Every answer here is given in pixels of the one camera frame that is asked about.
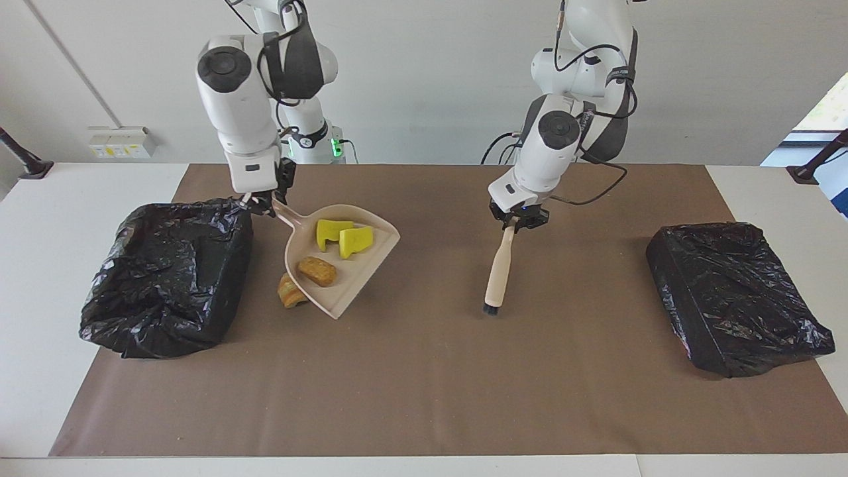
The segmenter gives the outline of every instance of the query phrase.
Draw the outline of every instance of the dustpan handle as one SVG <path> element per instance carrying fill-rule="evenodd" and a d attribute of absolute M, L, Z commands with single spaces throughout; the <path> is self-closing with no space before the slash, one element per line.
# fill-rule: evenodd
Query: dustpan handle
<path fill-rule="evenodd" d="M 300 227 L 303 223 L 304 216 L 292 210 L 288 205 L 283 204 L 277 199 L 271 201 L 271 206 L 274 208 L 277 218 L 287 223 L 289 227 Z"/>

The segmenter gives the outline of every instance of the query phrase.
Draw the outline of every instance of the black garbage bag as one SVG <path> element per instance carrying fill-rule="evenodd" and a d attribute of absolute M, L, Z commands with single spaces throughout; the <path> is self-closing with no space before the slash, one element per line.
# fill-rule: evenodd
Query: black garbage bag
<path fill-rule="evenodd" d="M 780 259 L 748 223 L 663 227 L 647 249 L 656 288 L 698 368 L 733 378 L 836 351 Z"/>
<path fill-rule="evenodd" d="M 233 199 L 139 207 L 94 277 L 80 337 L 124 358 L 218 345 L 236 315 L 253 236 Z"/>

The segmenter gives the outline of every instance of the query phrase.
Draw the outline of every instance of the yellow sponge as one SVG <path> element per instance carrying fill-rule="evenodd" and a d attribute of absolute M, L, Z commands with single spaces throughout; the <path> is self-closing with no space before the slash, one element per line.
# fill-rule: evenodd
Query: yellow sponge
<path fill-rule="evenodd" d="M 326 252 L 327 240 L 338 242 L 338 234 L 345 229 L 353 227 L 353 221 L 328 221 L 320 219 L 318 226 L 315 227 L 315 239 L 318 241 L 318 248 L 322 252 Z"/>
<path fill-rule="evenodd" d="M 374 229 L 371 227 L 349 228 L 339 233 L 338 252 L 345 260 L 374 244 Z"/>

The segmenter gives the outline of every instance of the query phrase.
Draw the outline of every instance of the window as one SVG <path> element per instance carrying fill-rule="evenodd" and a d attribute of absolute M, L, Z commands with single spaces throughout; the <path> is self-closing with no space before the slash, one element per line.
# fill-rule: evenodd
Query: window
<path fill-rule="evenodd" d="M 810 111 L 796 131 L 842 131 L 848 127 L 848 73 Z"/>

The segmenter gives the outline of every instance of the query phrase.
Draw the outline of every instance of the bread piece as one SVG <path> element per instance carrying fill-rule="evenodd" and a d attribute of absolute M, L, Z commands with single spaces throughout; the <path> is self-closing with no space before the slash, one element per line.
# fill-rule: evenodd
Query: bread piece
<path fill-rule="evenodd" d="M 320 287 L 328 287 L 336 280 L 336 267 L 314 256 L 301 260 L 298 271 Z"/>
<path fill-rule="evenodd" d="M 286 308 L 294 308 L 298 303 L 309 301 L 304 292 L 300 291 L 298 285 L 294 284 L 288 273 L 283 273 L 280 284 L 276 287 L 276 293 L 280 295 L 280 301 Z"/>

